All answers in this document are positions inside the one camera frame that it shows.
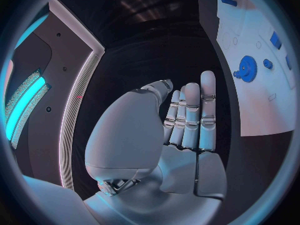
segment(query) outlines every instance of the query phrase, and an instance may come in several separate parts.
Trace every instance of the white panel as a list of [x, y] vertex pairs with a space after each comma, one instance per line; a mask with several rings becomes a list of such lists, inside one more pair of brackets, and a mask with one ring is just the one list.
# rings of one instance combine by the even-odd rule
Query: white panel
[[[274, 29], [252, 3], [235, 1], [237, 7], [218, 0], [220, 22], [216, 40], [231, 74], [239, 70], [244, 56], [253, 57], [257, 63], [254, 81], [233, 78], [240, 110], [241, 136], [292, 131], [296, 122], [296, 88], [293, 69], [289, 70], [287, 66], [284, 44], [280, 50], [272, 45], [270, 38]], [[236, 32], [237, 24], [240, 34]], [[264, 67], [264, 59], [273, 63], [272, 69]]]

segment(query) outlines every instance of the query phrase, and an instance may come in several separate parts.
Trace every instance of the blue gear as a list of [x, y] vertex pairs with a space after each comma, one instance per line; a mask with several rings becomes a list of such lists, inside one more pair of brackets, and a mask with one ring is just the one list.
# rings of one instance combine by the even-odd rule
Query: blue gear
[[251, 56], [244, 56], [239, 64], [240, 78], [247, 83], [251, 83], [258, 73], [258, 66]]

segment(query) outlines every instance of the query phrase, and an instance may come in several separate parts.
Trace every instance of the white plastic surface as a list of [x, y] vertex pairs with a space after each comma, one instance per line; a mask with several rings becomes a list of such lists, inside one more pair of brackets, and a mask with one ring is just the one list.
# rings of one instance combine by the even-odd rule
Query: white plastic surface
[[[217, 42], [231, 74], [239, 70], [244, 56], [257, 63], [252, 82], [233, 78], [240, 111], [241, 136], [261, 136], [292, 131], [296, 122], [296, 88], [293, 69], [286, 62], [284, 44], [280, 50], [270, 42], [274, 29], [249, 1], [235, 0], [237, 7], [218, 0], [220, 18]], [[273, 68], [264, 67], [270, 60]]]

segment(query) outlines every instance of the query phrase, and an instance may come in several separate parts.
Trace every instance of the small circle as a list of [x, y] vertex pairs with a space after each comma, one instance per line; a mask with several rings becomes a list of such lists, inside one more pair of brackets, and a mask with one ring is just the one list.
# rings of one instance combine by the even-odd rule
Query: small circle
[[224, 49], [229, 49], [230, 48], [230, 42], [231, 42], [231, 39], [230, 39], [230, 35], [228, 32], [225, 32], [224, 35], [223, 35], [223, 47]]
[[257, 47], [258, 49], [260, 49], [260, 48], [262, 47], [262, 44], [261, 44], [260, 41], [258, 41], [258, 42], [256, 43], [256, 47]]

